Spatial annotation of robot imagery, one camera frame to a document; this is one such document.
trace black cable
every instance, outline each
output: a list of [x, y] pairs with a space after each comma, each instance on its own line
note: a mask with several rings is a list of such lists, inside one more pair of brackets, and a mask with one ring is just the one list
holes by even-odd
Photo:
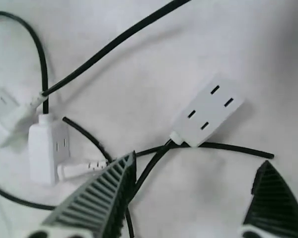
[[126, 222], [127, 222], [128, 231], [129, 231], [129, 238], [134, 238], [135, 233], [134, 233], [133, 223], [131, 220], [130, 211], [128, 208], [126, 209]]
[[59, 90], [60, 88], [67, 85], [69, 82], [71, 82], [73, 79], [77, 78], [79, 75], [84, 73], [86, 70], [88, 70], [90, 67], [92, 67], [95, 63], [97, 63], [99, 60], [101, 60], [105, 55], [107, 55], [109, 52], [111, 52], [114, 48], [116, 48], [118, 45], [120, 45], [122, 42], [127, 40], [129, 37], [135, 35], [140, 30], [144, 29], [146, 26], [154, 23], [155, 21], [159, 20], [163, 16], [167, 15], [168, 13], [176, 10], [178, 7], [184, 5], [185, 3], [189, 2], [190, 0], [173, 0], [167, 5], [163, 6], [159, 10], [155, 11], [151, 15], [147, 16], [137, 24], [133, 25], [131, 28], [120, 34], [118, 37], [116, 37], [113, 41], [111, 41], [108, 45], [106, 45], [104, 48], [102, 48], [99, 52], [97, 52], [92, 58], [90, 58], [88, 61], [86, 61], [83, 65], [81, 65], [78, 69], [73, 71], [70, 75], [62, 79], [57, 84], [53, 85], [48, 90], [44, 91], [42, 93], [43, 96], [48, 96], [51, 93], [54, 93], [55, 91]]
[[23, 200], [21, 198], [17, 198], [15, 196], [1, 190], [1, 189], [0, 189], [0, 195], [4, 198], [10, 200], [11, 202], [15, 202], [15, 203], [18, 203], [20, 205], [27, 206], [27, 207], [32, 207], [32, 208], [37, 208], [37, 209], [42, 209], [42, 210], [48, 210], [48, 211], [52, 211], [56, 208], [55, 206], [49, 206], [49, 205], [29, 202], [29, 201]]
[[165, 145], [162, 146], [158, 150], [158, 152], [153, 156], [153, 158], [147, 164], [145, 170], [142, 172], [142, 174], [140, 175], [139, 179], [137, 180], [137, 183], [135, 185], [134, 193], [131, 196], [131, 199], [130, 200], [132, 200], [135, 197], [135, 195], [139, 191], [140, 187], [143, 185], [144, 181], [146, 180], [146, 178], [148, 177], [149, 173], [154, 168], [154, 166], [156, 165], [156, 163], [159, 162], [159, 160], [165, 155], [165, 153], [167, 153], [171, 149], [171, 147], [173, 145], [174, 145], [174, 142], [171, 139], [168, 140], [167, 143], [165, 143]]
[[76, 130], [78, 130], [82, 135], [84, 135], [87, 139], [89, 139], [90, 142], [92, 142], [99, 149], [99, 151], [103, 154], [103, 156], [105, 157], [106, 160], [108, 160], [109, 163], [111, 163], [113, 161], [113, 159], [107, 153], [107, 151], [102, 146], [102, 144], [94, 136], [92, 136], [88, 131], [86, 131], [81, 126], [76, 124], [71, 119], [68, 119], [67, 117], [63, 117], [63, 121], [66, 122], [68, 125], [72, 126], [73, 128], [75, 128]]
[[[159, 151], [163, 146], [157, 146], [153, 147], [151, 149], [147, 149], [141, 152], [136, 153], [137, 157], [148, 155], [151, 153], [155, 153]], [[176, 149], [176, 148], [189, 148], [190, 146], [186, 143], [183, 143], [182, 145], [176, 145], [173, 144], [171, 145], [171, 149]], [[259, 151], [259, 150], [254, 150], [246, 147], [241, 147], [241, 146], [236, 146], [236, 145], [226, 145], [226, 144], [221, 144], [221, 143], [212, 143], [212, 142], [204, 142], [202, 145], [199, 146], [200, 148], [213, 148], [213, 149], [222, 149], [222, 150], [230, 150], [230, 151], [235, 151], [235, 152], [240, 152], [244, 154], [249, 154], [249, 155], [254, 155], [258, 157], [262, 157], [265, 159], [273, 159], [274, 154], [267, 153], [264, 151]]]
[[[99, 151], [103, 154], [103, 156], [106, 158], [106, 160], [108, 160], [109, 163], [113, 162], [113, 158], [107, 153], [105, 148], [93, 135], [91, 135], [88, 131], [86, 131], [80, 125], [76, 124], [74, 121], [72, 121], [71, 119], [68, 119], [67, 117], [63, 117], [63, 121], [66, 122], [68, 125], [72, 126], [73, 128], [75, 128], [76, 130], [78, 130], [82, 135], [84, 135], [87, 139], [89, 139], [90, 142], [92, 142], [99, 149]], [[128, 208], [126, 208], [126, 222], [128, 226], [129, 237], [134, 238], [135, 237], [134, 228], [131, 220], [130, 211]]]
[[[16, 22], [20, 23], [27, 31], [30, 33], [34, 44], [36, 46], [36, 49], [38, 51], [39, 59], [40, 59], [40, 65], [41, 65], [41, 77], [42, 77], [42, 91], [48, 90], [48, 69], [46, 66], [46, 59], [45, 59], [45, 54], [43, 50], [42, 43], [33, 30], [33, 28], [26, 23], [22, 18], [13, 15], [11, 13], [5, 12], [5, 11], [0, 11], [0, 16], [5, 16], [7, 18], [10, 18], [12, 20], [15, 20]], [[47, 99], [46, 101], [43, 102], [43, 114], [49, 113], [49, 100]]]

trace outlet slot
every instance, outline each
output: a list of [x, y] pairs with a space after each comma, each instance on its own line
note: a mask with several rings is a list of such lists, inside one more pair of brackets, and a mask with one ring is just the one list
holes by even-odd
[[205, 127], [207, 127], [208, 126], [208, 122], [206, 122], [202, 127], [201, 127], [201, 130], [203, 130], [203, 129], [205, 129]]
[[195, 110], [193, 110], [189, 115], [188, 118], [191, 118], [195, 114]]
[[218, 89], [220, 88], [220, 86], [216, 86], [212, 91], [211, 91], [211, 94], [213, 95]]
[[229, 104], [231, 104], [231, 102], [233, 102], [233, 98], [230, 98], [225, 104], [224, 107], [227, 107]]

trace white fabric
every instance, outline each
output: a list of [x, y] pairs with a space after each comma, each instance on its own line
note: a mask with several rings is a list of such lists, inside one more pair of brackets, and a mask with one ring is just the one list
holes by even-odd
[[[37, 31], [52, 85], [167, 2], [0, 0], [0, 10]], [[237, 82], [247, 102], [210, 140], [275, 153], [274, 165], [298, 199], [298, 0], [192, 0], [53, 94], [52, 111], [121, 156], [165, 143], [172, 119], [201, 81], [218, 72]], [[32, 39], [17, 23], [1, 19], [0, 86], [20, 102], [41, 88]], [[73, 129], [70, 139], [72, 156], [99, 158]], [[139, 173], [149, 159], [138, 160]], [[130, 206], [137, 236], [237, 237], [263, 161], [214, 149], [169, 152]], [[52, 188], [32, 184], [26, 143], [0, 149], [0, 186], [19, 197], [58, 204], [84, 180]], [[2, 198], [0, 210], [0, 238], [7, 224], [30, 228], [49, 214]]]

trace plug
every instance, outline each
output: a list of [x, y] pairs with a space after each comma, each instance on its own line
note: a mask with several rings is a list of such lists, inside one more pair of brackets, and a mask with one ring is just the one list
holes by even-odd
[[28, 104], [20, 105], [0, 88], [0, 147], [6, 146], [16, 136], [28, 132], [37, 107], [46, 99], [47, 97], [39, 94]]
[[201, 145], [243, 103], [229, 80], [216, 76], [182, 111], [170, 138], [178, 145]]
[[56, 184], [57, 165], [70, 157], [67, 125], [51, 114], [39, 115], [39, 122], [29, 130], [28, 150], [31, 180]]
[[85, 174], [94, 173], [107, 167], [107, 162], [85, 161], [76, 163], [61, 163], [57, 166], [57, 173], [60, 181], [71, 179]]

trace white cloth surface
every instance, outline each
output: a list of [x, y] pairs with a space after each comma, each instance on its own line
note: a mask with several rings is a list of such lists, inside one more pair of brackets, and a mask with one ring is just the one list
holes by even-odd
[[[0, 0], [0, 10], [36, 30], [53, 85], [167, 2]], [[172, 119], [201, 82], [218, 72], [236, 82], [247, 102], [210, 141], [275, 153], [273, 164], [298, 200], [298, 0], [192, 0], [51, 95], [51, 111], [73, 119], [112, 156], [121, 156], [165, 143]], [[20, 102], [41, 89], [32, 39], [3, 18], [0, 86]], [[100, 157], [74, 129], [70, 140], [73, 157]], [[150, 158], [138, 159], [138, 174]], [[214, 149], [169, 152], [130, 205], [136, 236], [237, 237], [263, 161]], [[83, 181], [33, 184], [26, 141], [0, 149], [0, 187], [16, 196], [58, 204]], [[0, 197], [0, 238], [36, 226], [48, 214]], [[123, 237], [128, 237], [126, 228]]]

